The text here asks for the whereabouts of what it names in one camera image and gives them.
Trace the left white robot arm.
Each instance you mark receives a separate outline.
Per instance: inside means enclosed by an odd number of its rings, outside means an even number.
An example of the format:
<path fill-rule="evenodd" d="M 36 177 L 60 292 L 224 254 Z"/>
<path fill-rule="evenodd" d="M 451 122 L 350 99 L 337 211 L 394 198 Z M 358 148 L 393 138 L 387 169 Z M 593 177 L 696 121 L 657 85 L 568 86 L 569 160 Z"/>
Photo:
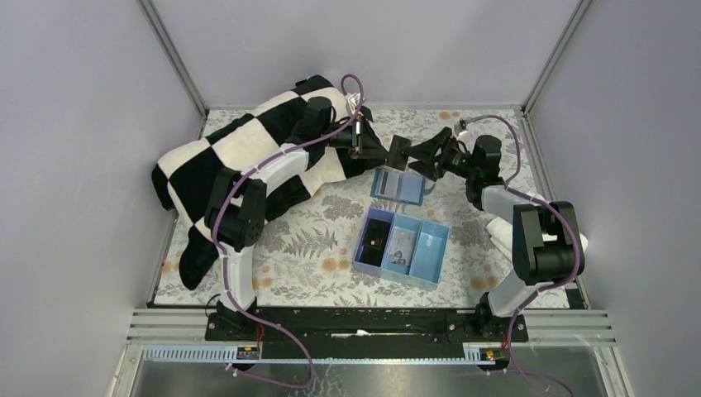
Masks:
<path fill-rule="evenodd" d="M 256 301 L 253 248 L 265 223 L 310 199 L 324 184 L 382 165 L 388 153 L 372 121 L 363 98 L 353 94 L 275 99 L 255 110 L 251 122 L 266 135 L 239 145 L 253 161 L 219 172 L 203 218 L 222 260 L 217 319 L 235 330 L 260 324 L 250 307 Z"/>

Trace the teal leather card holder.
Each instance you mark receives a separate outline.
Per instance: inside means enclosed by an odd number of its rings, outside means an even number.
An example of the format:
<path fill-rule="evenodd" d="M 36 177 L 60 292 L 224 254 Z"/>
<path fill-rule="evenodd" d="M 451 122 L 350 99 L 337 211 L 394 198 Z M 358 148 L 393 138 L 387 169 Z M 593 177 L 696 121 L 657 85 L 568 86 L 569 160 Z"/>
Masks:
<path fill-rule="evenodd" d="M 376 194 L 376 187 L 378 184 L 378 176 L 381 170 L 391 170 L 396 172 L 401 172 L 403 174 L 402 182 L 400 185 L 399 196 L 395 198 L 383 198 Z M 374 180 L 372 188 L 370 190 L 370 196 L 375 199 L 386 199 L 396 203 L 405 203 L 411 205 L 421 206 L 424 198 L 431 194 L 435 189 L 436 184 L 429 181 L 424 176 L 416 174 L 412 171 L 398 171 L 390 168 L 378 168 L 374 173 Z"/>

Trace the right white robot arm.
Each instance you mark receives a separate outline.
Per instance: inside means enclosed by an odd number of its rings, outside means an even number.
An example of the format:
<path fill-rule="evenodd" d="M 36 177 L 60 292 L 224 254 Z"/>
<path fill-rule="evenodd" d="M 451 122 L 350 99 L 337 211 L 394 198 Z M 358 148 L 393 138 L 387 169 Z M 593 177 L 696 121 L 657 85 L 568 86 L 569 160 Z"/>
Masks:
<path fill-rule="evenodd" d="M 511 225 L 512 270 L 483 294 L 471 327 L 487 340 L 508 337 L 517 317 L 541 292 L 569 284 L 584 269 L 584 246 L 574 205 L 523 193 L 500 174 L 502 142 L 482 135 L 468 151 L 449 128 L 400 151 L 407 167 L 436 181 L 447 173 L 465 181 L 476 209 Z"/>

